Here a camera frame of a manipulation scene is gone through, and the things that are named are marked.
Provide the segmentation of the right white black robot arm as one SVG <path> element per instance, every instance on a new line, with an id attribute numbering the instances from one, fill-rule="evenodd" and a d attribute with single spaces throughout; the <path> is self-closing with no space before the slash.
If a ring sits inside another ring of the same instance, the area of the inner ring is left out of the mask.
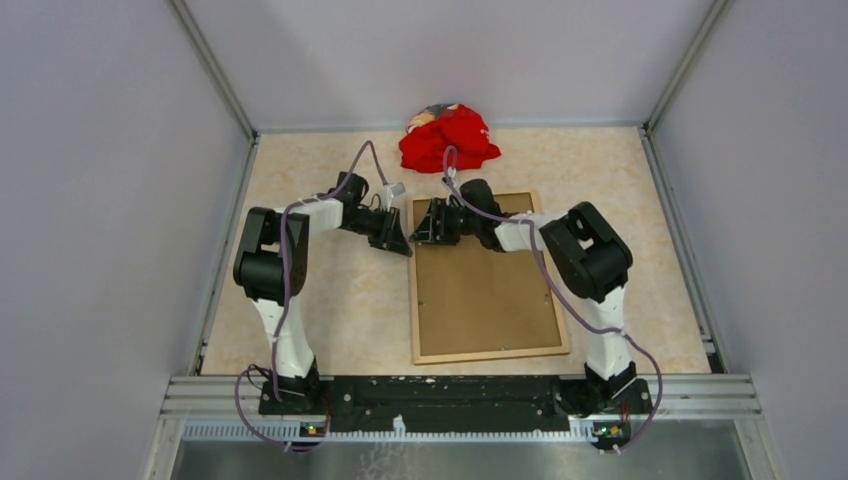
<path id="1" fill-rule="evenodd" d="M 473 236 L 497 253 L 528 251 L 549 287 L 560 280 L 579 299 L 575 308 L 561 291 L 553 292 L 589 334 L 585 377 L 561 384 L 561 408 L 579 417 L 655 412 L 647 384 L 637 375 L 630 353 L 635 341 L 624 319 L 633 255 L 598 209 L 581 202 L 559 215 L 507 212 L 483 179 L 447 188 L 447 197 L 430 200 L 411 242 L 453 246 Z"/>

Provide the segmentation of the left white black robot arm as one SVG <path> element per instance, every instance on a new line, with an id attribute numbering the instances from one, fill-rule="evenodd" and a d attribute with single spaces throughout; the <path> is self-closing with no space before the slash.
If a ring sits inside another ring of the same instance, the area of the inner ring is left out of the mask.
<path id="1" fill-rule="evenodd" d="M 366 238 L 370 247 L 409 257 L 395 201 L 405 193 L 401 182 L 386 183 L 365 204 L 368 182 L 340 173 L 327 193 L 285 208 L 253 207 L 246 216 L 233 265 L 233 278 L 258 311 L 271 347 L 270 397 L 297 413 L 319 404 L 316 357 L 308 344 L 300 296 L 308 273 L 309 245 L 322 234 L 343 230 Z"/>

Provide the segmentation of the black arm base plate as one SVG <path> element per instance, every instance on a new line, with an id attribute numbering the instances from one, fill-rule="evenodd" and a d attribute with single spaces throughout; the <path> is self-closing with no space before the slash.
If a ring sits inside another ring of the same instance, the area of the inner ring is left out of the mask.
<path id="1" fill-rule="evenodd" d="M 644 379 L 605 400 L 582 376 L 335 376 L 319 380 L 310 405 L 277 401 L 262 387 L 262 415 L 313 415 L 332 433 L 388 432 L 397 419 L 409 433 L 565 432 L 578 419 L 630 420 L 653 400 Z"/>

